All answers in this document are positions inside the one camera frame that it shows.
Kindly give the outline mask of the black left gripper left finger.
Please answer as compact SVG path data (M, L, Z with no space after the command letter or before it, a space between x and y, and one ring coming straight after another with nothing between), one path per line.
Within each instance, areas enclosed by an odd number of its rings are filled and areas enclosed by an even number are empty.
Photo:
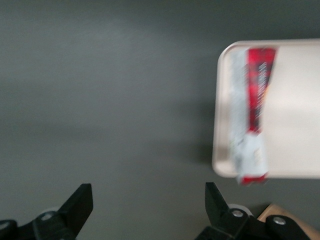
M57 210L46 211L18 226L13 219L0 221L2 240L75 240L93 210L92 185L81 184Z

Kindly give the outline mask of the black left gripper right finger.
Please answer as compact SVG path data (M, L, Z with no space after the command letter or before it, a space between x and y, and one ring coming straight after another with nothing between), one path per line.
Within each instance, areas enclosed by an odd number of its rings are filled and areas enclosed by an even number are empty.
M230 207L213 182L205 184L205 210L210 226L197 240L308 240L292 218L273 214L264 222L239 207Z

